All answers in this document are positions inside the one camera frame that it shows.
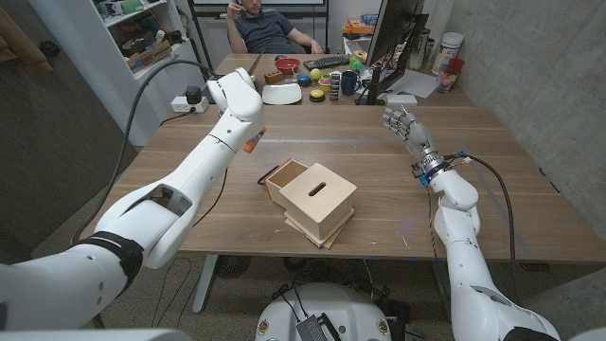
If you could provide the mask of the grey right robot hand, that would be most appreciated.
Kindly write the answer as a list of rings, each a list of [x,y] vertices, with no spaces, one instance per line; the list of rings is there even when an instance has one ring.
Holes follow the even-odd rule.
[[[446,161],[438,154],[429,131],[405,107],[400,111],[386,108],[383,120],[383,126],[398,135],[406,150],[417,160],[412,165],[413,176],[428,187],[432,179],[446,168]]]

